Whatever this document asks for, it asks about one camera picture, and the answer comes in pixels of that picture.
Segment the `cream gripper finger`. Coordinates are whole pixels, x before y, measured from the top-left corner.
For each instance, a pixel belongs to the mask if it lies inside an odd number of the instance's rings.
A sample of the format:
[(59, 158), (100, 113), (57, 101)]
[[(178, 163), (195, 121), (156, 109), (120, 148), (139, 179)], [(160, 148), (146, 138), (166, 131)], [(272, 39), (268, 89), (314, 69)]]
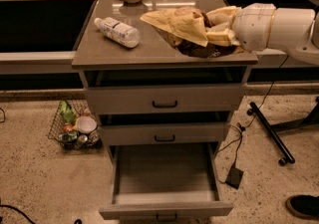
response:
[(229, 46), (239, 46), (240, 43), (236, 38), (235, 33), (232, 30), (225, 29), (223, 31), (218, 32), (207, 32), (206, 33), (208, 42), (222, 47)]
[(206, 13), (206, 16), (213, 25), (219, 25), (222, 23), (228, 23), (231, 25), (235, 15), (240, 10), (241, 8), (237, 6), (226, 6), (209, 11)]

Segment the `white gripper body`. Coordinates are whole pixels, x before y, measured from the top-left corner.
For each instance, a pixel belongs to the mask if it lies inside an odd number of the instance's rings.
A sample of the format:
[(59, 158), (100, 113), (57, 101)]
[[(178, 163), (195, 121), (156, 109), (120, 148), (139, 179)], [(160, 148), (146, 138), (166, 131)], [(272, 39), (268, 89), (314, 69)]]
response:
[(254, 3), (236, 13), (232, 30), (245, 51), (266, 49), (275, 11), (273, 4)]

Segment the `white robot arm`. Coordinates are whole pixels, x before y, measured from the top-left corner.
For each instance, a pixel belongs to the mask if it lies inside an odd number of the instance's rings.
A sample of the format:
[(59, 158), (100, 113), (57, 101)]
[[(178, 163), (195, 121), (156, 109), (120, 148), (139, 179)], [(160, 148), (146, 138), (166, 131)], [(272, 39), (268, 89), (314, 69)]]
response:
[[(218, 8), (206, 16), (213, 26), (229, 29), (227, 44), (236, 43), (248, 52), (279, 50), (295, 60), (319, 65), (318, 15), (312, 9), (254, 3), (245, 8)], [(208, 39), (215, 45), (226, 44), (217, 31)]]

